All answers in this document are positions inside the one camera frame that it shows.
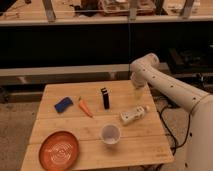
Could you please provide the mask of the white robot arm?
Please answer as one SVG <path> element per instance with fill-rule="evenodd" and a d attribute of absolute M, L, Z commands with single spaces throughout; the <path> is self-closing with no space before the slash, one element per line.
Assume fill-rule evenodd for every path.
<path fill-rule="evenodd" d="M 134 60 L 132 84 L 136 88 L 151 84 L 192 116 L 185 171 L 213 171 L 213 94 L 160 72 L 158 65 L 154 53 Z"/>

